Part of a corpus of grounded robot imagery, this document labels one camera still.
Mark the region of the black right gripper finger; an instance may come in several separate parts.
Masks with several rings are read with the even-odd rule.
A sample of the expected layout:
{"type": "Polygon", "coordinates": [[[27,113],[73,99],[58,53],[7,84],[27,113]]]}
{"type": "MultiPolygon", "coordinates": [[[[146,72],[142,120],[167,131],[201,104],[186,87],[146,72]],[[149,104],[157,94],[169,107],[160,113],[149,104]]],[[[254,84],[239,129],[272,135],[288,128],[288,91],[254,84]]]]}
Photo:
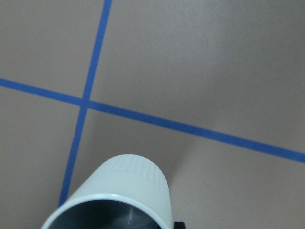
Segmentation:
{"type": "Polygon", "coordinates": [[[175,221],[174,229],[185,229],[185,223],[181,221],[175,221]]]}

